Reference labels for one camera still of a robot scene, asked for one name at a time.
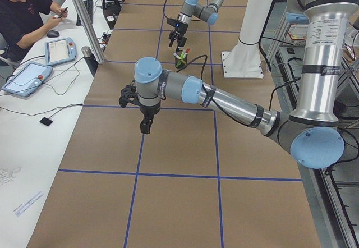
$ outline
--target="keyboard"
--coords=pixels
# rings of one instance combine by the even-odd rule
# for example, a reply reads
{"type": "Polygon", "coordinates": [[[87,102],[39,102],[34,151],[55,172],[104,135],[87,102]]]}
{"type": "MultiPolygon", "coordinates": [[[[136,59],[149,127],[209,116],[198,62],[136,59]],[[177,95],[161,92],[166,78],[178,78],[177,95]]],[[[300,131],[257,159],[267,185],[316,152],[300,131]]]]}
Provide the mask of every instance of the keyboard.
{"type": "MultiPolygon", "coordinates": [[[[94,23],[94,1],[84,0],[85,8],[90,16],[91,23],[94,23]]],[[[82,25],[79,15],[77,15],[76,25],[82,25]]]]}

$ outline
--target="chair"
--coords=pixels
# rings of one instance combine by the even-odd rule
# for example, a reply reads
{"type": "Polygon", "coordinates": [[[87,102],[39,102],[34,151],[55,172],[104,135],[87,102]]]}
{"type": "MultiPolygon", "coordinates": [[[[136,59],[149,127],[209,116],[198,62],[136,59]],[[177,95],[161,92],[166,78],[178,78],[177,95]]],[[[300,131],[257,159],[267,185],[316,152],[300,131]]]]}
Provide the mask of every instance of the chair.
{"type": "Polygon", "coordinates": [[[0,34],[0,67],[10,67],[14,71],[20,64],[20,62],[13,62],[10,59],[6,58],[5,50],[7,47],[7,42],[4,37],[0,34]]]}

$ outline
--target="light blue joint cap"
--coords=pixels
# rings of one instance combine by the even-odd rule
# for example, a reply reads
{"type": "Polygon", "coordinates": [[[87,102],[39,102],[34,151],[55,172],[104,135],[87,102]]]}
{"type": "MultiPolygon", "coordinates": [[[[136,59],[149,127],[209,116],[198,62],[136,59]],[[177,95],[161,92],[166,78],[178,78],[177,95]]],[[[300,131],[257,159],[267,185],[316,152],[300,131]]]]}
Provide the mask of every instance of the light blue joint cap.
{"type": "Polygon", "coordinates": [[[201,79],[198,79],[195,76],[188,77],[182,87],[182,101],[191,104],[198,103],[202,85],[203,81],[201,79]]]}
{"type": "Polygon", "coordinates": [[[214,25],[215,22],[217,22],[217,19],[218,19],[218,14],[217,14],[217,13],[213,13],[211,16],[209,16],[207,23],[208,23],[209,25],[214,25]]]}
{"type": "Polygon", "coordinates": [[[198,0],[185,0],[185,3],[190,6],[197,6],[198,0]]]}
{"type": "Polygon", "coordinates": [[[330,127],[308,129],[291,145],[293,158],[307,168],[326,168],[338,161],[343,152],[343,138],[330,127]]]}
{"type": "Polygon", "coordinates": [[[299,25],[307,25],[309,24],[309,20],[307,16],[300,13],[291,13],[286,12],[286,19],[287,22],[290,24],[299,24],[299,25]]]}
{"type": "Polygon", "coordinates": [[[135,81],[147,84],[156,80],[162,73],[161,63],[153,57],[144,57],[135,64],[135,81]]]}

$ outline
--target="hand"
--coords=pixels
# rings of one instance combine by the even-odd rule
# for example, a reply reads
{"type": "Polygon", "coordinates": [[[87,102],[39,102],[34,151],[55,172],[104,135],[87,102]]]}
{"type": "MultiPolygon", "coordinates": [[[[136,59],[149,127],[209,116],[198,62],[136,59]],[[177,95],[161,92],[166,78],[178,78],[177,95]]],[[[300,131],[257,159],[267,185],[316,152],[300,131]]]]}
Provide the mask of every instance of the hand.
{"type": "Polygon", "coordinates": [[[62,18],[67,18],[67,8],[59,8],[57,15],[60,15],[63,13],[62,18]]]}
{"type": "Polygon", "coordinates": [[[64,12],[64,14],[62,15],[62,18],[66,18],[67,17],[67,10],[65,8],[60,8],[58,7],[55,11],[54,11],[57,15],[60,15],[62,12],[64,12]]]}
{"type": "Polygon", "coordinates": [[[53,29],[55,26],[57,26],[62,21],[62,18],[56,18],[56,17],[50,17],[47,22],[46,26],[50,29],[53,29]]]}

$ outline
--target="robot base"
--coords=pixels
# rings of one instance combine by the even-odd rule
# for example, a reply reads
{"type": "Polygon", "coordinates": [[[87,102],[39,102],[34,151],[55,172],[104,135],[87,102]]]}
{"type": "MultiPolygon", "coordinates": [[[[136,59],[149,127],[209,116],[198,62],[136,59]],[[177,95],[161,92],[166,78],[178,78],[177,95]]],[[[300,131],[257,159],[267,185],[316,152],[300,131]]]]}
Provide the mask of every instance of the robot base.
{"type": "Polygon", "coordinates": [[[231,52],[222,52],[222,64],[225,78],[263,78],[257,45],[239,43],[231,52]]]}

